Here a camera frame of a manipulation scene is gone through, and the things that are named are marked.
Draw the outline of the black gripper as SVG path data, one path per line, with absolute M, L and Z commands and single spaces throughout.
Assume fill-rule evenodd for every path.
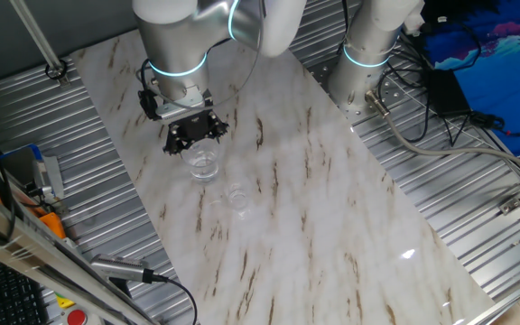
M 169 125 L 162 150 L 169 155 L 179 154 L 186 150 L 189 144 L 204 138 L 218 141 L 228 129 L 229 124 L 223 122 L 212 110 L 200 111 Z

